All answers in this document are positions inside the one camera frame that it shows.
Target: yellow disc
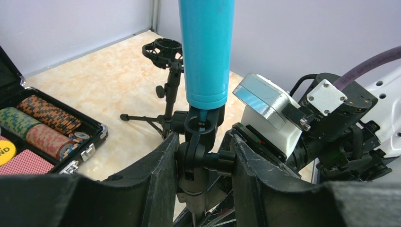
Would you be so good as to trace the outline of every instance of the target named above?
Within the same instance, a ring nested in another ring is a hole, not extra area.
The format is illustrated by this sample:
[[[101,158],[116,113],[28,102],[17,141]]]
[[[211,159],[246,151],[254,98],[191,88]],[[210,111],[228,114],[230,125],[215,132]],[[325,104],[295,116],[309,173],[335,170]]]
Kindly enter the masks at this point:
[[[0,166],[10,161],[17,153],[15,145],[6,140],[0,140]]]

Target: tripod foot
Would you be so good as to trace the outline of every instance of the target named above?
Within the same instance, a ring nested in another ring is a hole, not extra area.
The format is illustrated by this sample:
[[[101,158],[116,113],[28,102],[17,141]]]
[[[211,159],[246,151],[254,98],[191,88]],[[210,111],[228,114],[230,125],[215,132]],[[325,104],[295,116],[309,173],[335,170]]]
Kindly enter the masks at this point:
[[[128,118],[128,114],[126,114],[126,113],[121,114],[121,115],[120,115],[120,118],[121,118],[121,120],[126,121],[126,122],[130,120],[130,119]]]

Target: marble tabletop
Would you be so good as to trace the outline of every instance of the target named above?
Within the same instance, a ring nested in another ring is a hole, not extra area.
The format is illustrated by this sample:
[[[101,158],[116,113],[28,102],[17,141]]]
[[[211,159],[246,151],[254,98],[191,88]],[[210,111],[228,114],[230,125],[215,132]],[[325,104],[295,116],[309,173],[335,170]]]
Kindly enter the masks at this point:
[[[80,165],[79,173],[103,180],[162,142],[146,122],[120,120],[124,113],[149,117],[164,113],[165,100],[156,96],[155,87],[166,83],[168,71],[155,67],[141,52],[143,45],[157,38],[160,36],[147,31],[27,79],[27,86],[40,89],[108,126],[106,142]],[[226,115],[213,151],[218,149],[225,131],[241,121],[244,104],[232,94],[241,79],[230,73]],[[174,110],[188,110],[184,77],[181,80]],[[311,172],[307,167],[300,174],[309,181]],[[174,216],[183,207],[184,204],[177,204]]]

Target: metal cylinder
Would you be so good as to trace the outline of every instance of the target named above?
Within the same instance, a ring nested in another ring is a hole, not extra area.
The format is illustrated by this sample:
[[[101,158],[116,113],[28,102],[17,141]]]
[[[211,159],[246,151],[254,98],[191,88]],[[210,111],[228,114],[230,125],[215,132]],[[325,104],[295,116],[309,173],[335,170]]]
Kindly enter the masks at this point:
[[[188,103],[211,110],[227,101],[234,0],[179,0]]]

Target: case lid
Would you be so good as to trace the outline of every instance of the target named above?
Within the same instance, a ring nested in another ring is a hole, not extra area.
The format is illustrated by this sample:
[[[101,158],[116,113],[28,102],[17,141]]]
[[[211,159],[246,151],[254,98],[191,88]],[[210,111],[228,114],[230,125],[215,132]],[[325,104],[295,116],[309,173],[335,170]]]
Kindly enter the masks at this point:
[[[8,87],[15,83],[23,85],[25,79],[0,46],[0,87]]]

